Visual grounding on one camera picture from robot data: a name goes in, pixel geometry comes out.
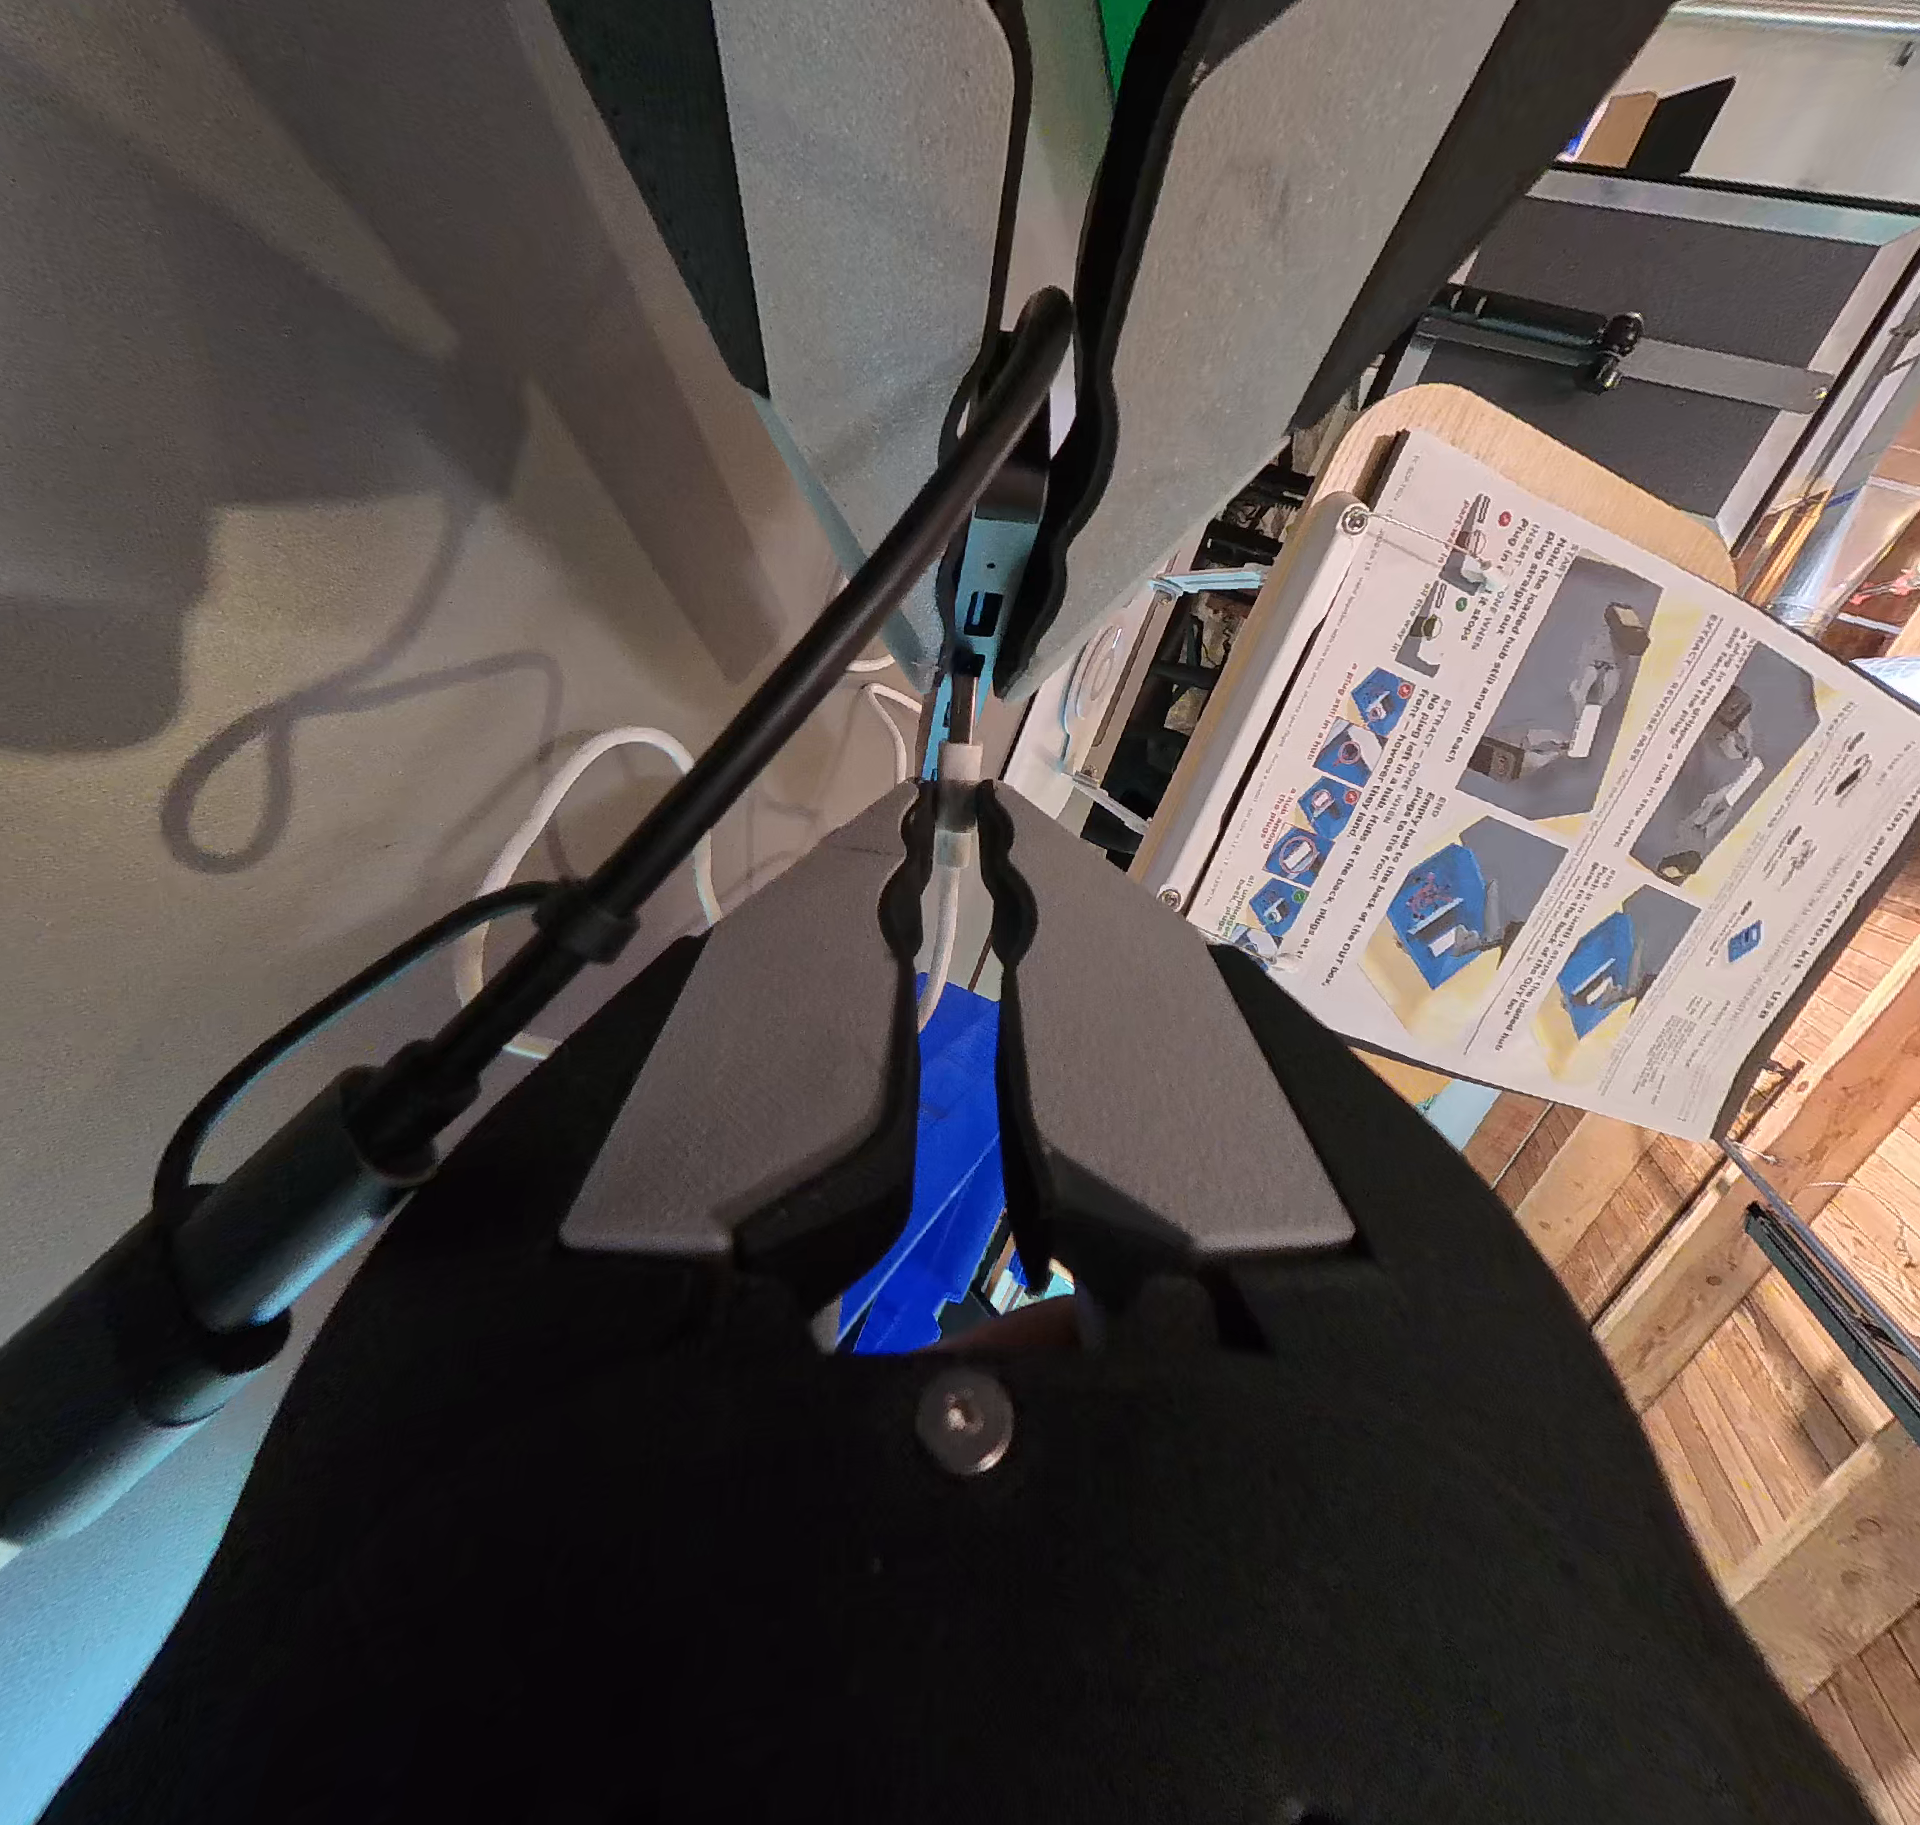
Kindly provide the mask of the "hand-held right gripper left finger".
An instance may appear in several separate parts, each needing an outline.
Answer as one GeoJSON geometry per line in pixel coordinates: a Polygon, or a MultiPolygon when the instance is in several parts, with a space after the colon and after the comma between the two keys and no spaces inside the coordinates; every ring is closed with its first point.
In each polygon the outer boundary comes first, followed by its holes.
{"type": "Polygon", "coordinates": [[[934,789],[894,789],[707,932],[568,1248],[880,1263],[913,1208],[929,833],[934,789]]]}

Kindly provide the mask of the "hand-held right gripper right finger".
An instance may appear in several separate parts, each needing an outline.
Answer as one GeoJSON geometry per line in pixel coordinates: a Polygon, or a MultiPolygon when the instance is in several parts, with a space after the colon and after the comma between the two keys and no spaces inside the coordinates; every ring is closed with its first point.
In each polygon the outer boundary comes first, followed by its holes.
{"type": "Polygon", "coordinates": [[[1206,938],[1005,784],[979,789],[976,829],[1021,1269],[1136,1291],[1353,1248],[1355,1220],[1206,938]]]}

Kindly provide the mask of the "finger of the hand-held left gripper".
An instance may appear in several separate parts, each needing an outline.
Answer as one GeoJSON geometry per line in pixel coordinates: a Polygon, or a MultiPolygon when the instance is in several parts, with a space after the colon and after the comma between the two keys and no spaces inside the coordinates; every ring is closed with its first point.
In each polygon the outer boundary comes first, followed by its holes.
{"type": "Polygon", "coordinates": [[[709,0],[767,380],[841,575],[922,490],[1000,332],[1021,0],[709,0]]]}
{"type": "Polygon", "coordinates": [[[1150,0],[1074,271],[1026,695],[1267,465],[1518,0],[1150,0]]]}

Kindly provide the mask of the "blue plastic bin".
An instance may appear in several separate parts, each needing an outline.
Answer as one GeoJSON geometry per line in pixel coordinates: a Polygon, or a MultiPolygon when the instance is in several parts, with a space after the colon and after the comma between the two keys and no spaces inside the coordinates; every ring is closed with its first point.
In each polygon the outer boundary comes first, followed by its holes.
{"type": "Polygon", "coordinates": [[[1028,1284],[1009,1223],[996,1115],[996,1002],[950,981],[919,1030],[919,1141],[901,1239],[839,1302],[835,1349],[919,1352],[950,1334],[1053,1299],[1028,1284]]]}

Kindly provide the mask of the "grey aluminium framed case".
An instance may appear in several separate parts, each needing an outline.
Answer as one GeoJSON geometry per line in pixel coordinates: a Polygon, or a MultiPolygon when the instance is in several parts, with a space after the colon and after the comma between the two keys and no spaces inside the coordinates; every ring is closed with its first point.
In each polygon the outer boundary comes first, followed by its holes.
{"type": "Polygon", "coordinates": [[[1807,494],[1857,487],[1917,402],[1917,208],[1723,178],[1547,171],[1463,264],[1463,285],[1559,322],[1633,314],[1620,380],[1522,332],[1432,332],[1376,393],[1453,386],[1730,550],[1807,494]]]}

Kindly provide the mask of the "printed instruction sheet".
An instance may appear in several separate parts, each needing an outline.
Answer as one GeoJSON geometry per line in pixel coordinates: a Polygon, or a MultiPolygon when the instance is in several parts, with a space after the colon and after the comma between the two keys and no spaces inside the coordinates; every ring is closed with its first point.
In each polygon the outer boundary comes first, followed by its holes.
{"type": "Polygon", "coordinates": [[[1349,1044],[1710,1141],[1917,845],[1917,707],[1445,436],[1358,507],[1188,921],[1349,1044]]]}

